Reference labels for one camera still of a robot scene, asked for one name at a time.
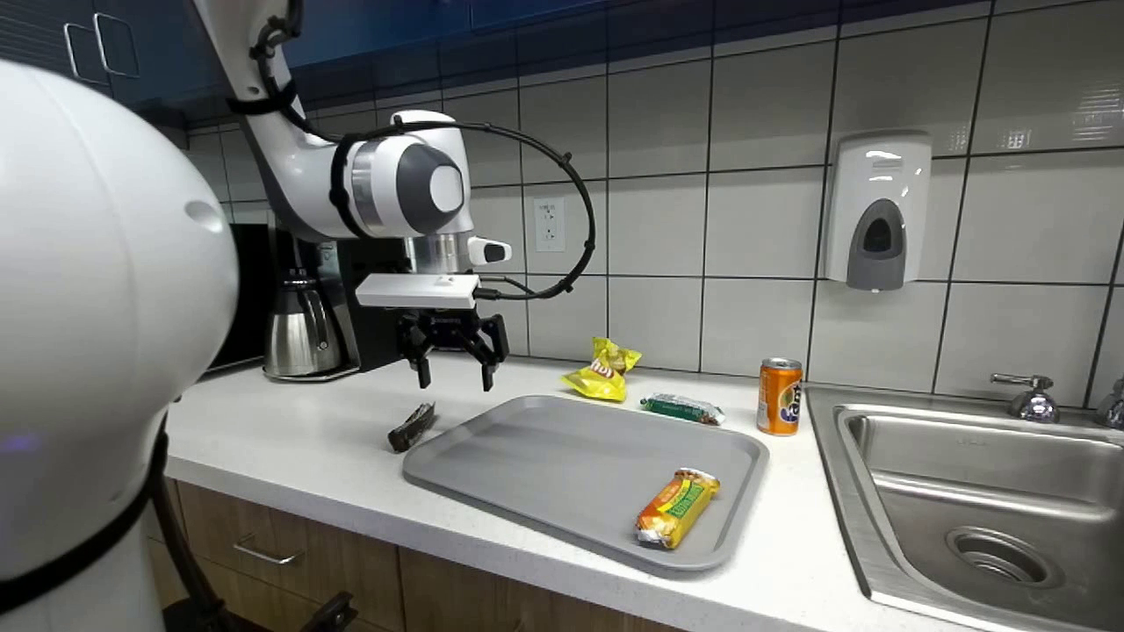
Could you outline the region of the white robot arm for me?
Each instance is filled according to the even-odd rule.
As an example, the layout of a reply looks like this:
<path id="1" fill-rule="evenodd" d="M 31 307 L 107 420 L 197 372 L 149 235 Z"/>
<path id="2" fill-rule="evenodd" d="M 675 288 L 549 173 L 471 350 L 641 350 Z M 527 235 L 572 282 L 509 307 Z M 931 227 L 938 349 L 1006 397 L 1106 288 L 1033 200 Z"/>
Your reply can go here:
<path id="1" fill-rule="evenodd" d="M 403 255 L 354 288 L 361 309 L 389 311 L 393 349 L 420 388 L 430 355 L 469 350 L 482 388 L 509 355 L 506 324 L 482 317 L 482 269 L 515 249 L 476 233 L 471 166 L 454 116 L 396 108 L 373 132 L 326 137 L 303 108 L 280 54 L 299 34 L 299 0 L 189 0 L 217 67 L 229 108 L 243 116 L 265 185 L 280 220 L 319 241 L 400 239 Z"/>

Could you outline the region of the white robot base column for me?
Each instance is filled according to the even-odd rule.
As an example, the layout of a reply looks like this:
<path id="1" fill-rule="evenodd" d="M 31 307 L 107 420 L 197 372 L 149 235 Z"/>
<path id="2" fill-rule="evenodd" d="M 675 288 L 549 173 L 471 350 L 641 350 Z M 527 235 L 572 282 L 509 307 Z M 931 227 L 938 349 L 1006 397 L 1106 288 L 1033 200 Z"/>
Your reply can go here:
<path id="1" fill-rule="evenodd" d="M 0 632 L 162 632 L 142 512 L 238 255 L 197 166 L 116 98 L 0 62 Z"/>

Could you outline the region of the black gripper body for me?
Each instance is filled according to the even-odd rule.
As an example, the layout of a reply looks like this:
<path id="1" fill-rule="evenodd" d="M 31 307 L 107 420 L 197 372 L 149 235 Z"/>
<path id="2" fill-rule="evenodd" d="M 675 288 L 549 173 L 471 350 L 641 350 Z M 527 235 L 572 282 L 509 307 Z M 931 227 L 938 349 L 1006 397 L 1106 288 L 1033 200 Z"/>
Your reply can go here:
<path id="1" fill-rule="evenodd" d="M 396 317 L 396 345 L 403 350 L 430 349 L 476 349 L 482 342 L 482 321 L 471 309 L 430 309 Z"/>

